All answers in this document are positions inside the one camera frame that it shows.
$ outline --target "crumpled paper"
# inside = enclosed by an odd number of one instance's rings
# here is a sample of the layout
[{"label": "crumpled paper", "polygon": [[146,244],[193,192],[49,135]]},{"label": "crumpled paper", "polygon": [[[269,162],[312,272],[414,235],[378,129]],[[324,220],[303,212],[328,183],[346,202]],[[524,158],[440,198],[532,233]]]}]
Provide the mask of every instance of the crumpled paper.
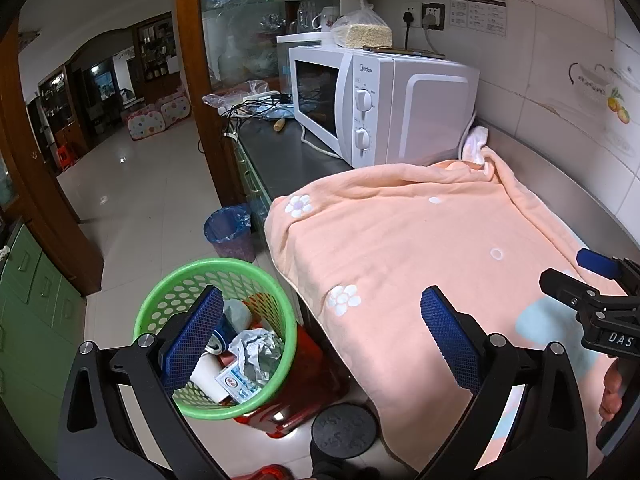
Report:
[{"label": "crumpled paper", "polygon": [[229,345],[238,368],[249,380],[264,386],[278,368],[284,343],[275,332],[263,328],[243,330]]}]

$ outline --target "peach towel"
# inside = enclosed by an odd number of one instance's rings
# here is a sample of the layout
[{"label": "peach towel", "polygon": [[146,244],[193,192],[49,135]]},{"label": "peach towel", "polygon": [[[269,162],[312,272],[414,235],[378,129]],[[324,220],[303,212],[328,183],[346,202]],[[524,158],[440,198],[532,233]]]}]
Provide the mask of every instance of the peach towel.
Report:
[{"label": "peach towel", "polygon": [[[484,168],[461,161],[373,166],[277,198],[266,221],[271,256],[372,399],[389,449],[414,469],[427,464],[470,399],[420,316],[421,293],[438,285],[487,333],[530,348],[564,343],[592,470],[602,459],[594,440],[609,359],[581,348],[574,311],[544,296],[538,279],[553,267],[603,294],[622,290],[580,268],[580,242],[496,153],[482,154]],[[482,463],[498,455],[513,397]]]}]

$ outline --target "blue trash bin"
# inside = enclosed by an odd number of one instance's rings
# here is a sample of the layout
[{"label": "blue trash bin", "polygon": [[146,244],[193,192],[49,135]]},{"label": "blue trash bin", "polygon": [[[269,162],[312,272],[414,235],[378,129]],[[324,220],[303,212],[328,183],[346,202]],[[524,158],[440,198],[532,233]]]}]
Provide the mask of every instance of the blue trash bin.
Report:
[{"label": "blue trash bin", "polygon": [[255,260],[247,204],[218,209],[204,222],[204,235],[222,258],[236,258],[249,263]]}]

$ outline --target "blue patch on blanket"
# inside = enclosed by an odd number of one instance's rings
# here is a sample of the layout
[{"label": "blue patch on blanket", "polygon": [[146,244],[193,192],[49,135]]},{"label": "blue patch on blanket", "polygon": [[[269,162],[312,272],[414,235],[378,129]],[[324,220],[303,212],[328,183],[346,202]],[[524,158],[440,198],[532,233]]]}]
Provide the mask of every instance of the blue patch on blanket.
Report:
[{"label": "blue patch on blanket", "polygon": [[[561,342],[569,356],[577,381],[584,377],[598,358],[597,352],[587,350],[580,344],[583,331],[580,323],[575,320],[575,310],[548,296],[530,304],[520,314],[516,321],[516,332],[540,349],[551,341]],[[519,398],[522,392],[521,386],[512,388],[510,402],[507,403],[492,438],[508,435],[518,409],[518,403],[512,397],[517,395]]]}]

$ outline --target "power socket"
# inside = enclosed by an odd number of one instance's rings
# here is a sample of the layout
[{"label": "power socket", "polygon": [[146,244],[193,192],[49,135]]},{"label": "power socket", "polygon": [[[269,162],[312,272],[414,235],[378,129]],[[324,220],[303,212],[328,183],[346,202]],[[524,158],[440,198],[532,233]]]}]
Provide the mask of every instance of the power socket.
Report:
[{"label": "power socket", "polygon": [[426,15],[433,16],[434,24],[429,29],[444,30],[445,6],[444,4],[422,4],[422,15],[420,17],[420,26]]},{"label": "power socket", "polygon": [[406,27],[406,23],[402,19],[402,17],[404,16],[405,12],[410,12],[414,17],[414,20],[411,22],[411,26],[412,27],[421,27],[422,26],[422,20],[421,20],[421,16],[420,16],[420,14],[422,12],[422,5],[423,4],[420,3],[420,2],[404,4],[404,6],[402,7],[402,12],[399,14],[400,23],[402,23],[403,27]]}]

